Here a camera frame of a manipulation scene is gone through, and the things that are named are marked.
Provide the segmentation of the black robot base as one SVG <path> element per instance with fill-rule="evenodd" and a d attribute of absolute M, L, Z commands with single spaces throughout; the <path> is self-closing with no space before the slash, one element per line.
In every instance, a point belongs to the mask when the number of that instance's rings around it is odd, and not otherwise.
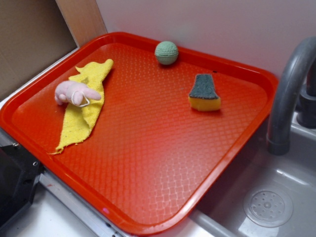
<path fill-rule="evenodd" d="M 0 229 L 32 204 L 43 170 L 41 162 L 23 146 L 0 148 Z"/>

